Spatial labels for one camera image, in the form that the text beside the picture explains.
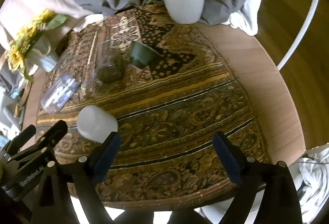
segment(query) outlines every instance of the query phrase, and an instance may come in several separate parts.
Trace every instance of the flower vase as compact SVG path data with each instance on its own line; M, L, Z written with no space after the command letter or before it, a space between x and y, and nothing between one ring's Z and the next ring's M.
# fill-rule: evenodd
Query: flower vase
M33 45L26 58L47 73L53 70L58 62L58 55L45 36L41 36Z

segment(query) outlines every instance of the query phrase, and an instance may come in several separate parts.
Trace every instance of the paisley pattern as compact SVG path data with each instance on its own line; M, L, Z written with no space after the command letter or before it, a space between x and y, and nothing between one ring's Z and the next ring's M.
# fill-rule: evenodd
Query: paisley pattern
M95 48L109 39L122 53L125 74L104 84L94 77ZM130 66L131 41L153 47L161 58L142 70ZM247 155L271 162L248 95L225 59L195 26L173 22L162 6L135 8L71 33L45 90L63 73L80 87L60 113L40 108L37 137L65 120L69 133L55 154L69 163L98 146L76 129L84 106L95 104L116 117L121 149L96 187L104 205L175 210L226 193L234 185L212 147L217 130ZM70 191L75 195L73 186Z

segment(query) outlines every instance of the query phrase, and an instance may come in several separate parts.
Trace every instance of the white pot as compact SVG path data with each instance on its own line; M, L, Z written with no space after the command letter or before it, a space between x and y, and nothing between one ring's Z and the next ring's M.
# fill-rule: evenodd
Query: white pot
M199 21L205 0L164 0L170 17L182 24Z
M35 43L27 58L47 73L53 70L58 62L58 55L45 36L41 36Z

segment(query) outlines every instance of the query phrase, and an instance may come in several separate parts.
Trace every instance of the transparent box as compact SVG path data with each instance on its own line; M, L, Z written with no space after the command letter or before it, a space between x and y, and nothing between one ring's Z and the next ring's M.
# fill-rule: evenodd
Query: transparent box
M111 46L111 41L97 44L95 77L103 83L119 80L124 73L123 57L120 49Z
M77 83L68 74L61 75L41 98L42 108L48 114L58 113L77 90Z

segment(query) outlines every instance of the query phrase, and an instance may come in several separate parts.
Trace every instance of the green ceramic bowl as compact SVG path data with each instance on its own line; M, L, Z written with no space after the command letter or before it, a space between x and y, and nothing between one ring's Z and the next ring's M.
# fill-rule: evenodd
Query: green ceramic bowl
M159 53L156 50L137 41L131 42L130 64L133 66L143 69L156 57L159 57Z

